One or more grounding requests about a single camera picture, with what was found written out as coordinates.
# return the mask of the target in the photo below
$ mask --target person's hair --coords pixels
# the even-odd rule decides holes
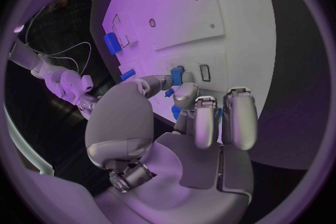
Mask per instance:
[[[60,12],[65,9],[65,6],[62,5],[62,0],[54,0],[48,4],[48,10],[50,12]]]

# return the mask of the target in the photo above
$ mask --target humanoid robot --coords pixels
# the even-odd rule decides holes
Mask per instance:
[[[224,96],[218,143],[217,100],[200,96],[189,76],[173,95],[181,109],[174,131],[153,141],[148,99],[168,90],[171,76],[137,78],[95,98],[88,94],[90,76],[52,65],[19,39],[9,59],[44,79],[51,92],[77,105],[88,119],[88,156],[109,172],[113,195],[124,205],[121,211],[131,209],[141,223],[239,222],[252,199],[247,150],[257,137],[255,102],[248,88],[232,88]]]

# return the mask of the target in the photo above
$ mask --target dark background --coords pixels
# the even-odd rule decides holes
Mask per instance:
[[[36,18],[30,30],[29,42],[33,48],[46,53],[58,52],[83,41],[90,42],[92,55],[85,74],[92,76],[95,84],[92,93],[97,96],[106,92],[115,82],[90,35],[90,12],[90,0],[71,0],[62,14],[50,14],[46,10]],[[77,60],[81,69],[87,53],[88,48],[81,45],[67,53],[67,56]],[[69,60],[55,63],[74,68]],[[30,75],[29,71],[9,62],[7,72],[6,104],[9,112],[28,142],[53,165],[55,176],[84,185],[92,195],[109,187],[107,174],[96,168],[87,157],[83,140],[86,120],[81,118],[77,109],[51,94],[44,82]],[[155,130],[157,137],[165,131],[171,131],[171,127],[156,119]],[[253,168],[254,199],[241,223],[253,223],[274,209],[305,173],[305,170],[281,169],[257,162],[253,162]],[[13,188],[6,182],[3,173],[0,178],[3,218],[7,223],[28,222],[31,214],[13,195]],[[335,178],[334,170],[323,191],[297,223],[309,223],[317,217],[323,221],[321,216],[332,219],[331,201],[336,194],[333,191]]]

